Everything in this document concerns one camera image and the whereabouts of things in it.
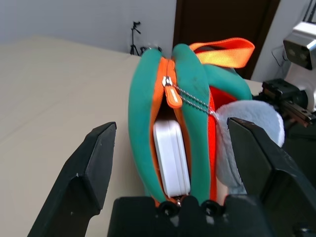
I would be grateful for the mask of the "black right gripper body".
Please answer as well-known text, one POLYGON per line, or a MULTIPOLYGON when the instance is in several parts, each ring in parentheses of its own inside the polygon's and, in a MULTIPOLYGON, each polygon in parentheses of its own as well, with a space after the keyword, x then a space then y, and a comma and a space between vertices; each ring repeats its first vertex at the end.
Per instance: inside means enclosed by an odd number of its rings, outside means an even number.
POLYGON ((304 90, 283 79, 262 83, 262 91, 252 98, 274 107, 284 120, 294 120, 304 127, 313 124, 313 113, 308 109, 308 97, 304 90))

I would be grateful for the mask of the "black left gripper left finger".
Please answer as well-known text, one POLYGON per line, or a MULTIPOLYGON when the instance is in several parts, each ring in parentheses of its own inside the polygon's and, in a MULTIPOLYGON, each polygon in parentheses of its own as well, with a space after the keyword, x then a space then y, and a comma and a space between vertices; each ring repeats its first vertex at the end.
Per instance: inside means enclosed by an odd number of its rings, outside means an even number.
POLYGON ((62 167, 30 237, 83 237, 103 209, 113 166, 117 125, 92 129, 62 167))

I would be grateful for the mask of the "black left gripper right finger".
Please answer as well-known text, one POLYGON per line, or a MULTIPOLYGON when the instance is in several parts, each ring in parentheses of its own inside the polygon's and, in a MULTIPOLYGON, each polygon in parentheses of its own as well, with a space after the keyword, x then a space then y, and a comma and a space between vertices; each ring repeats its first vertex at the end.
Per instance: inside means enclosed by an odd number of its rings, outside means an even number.
POLYGON ((256 124, 228 118, 237 169, 278 237, 316 235, 316 190, 293 158, 256 124))

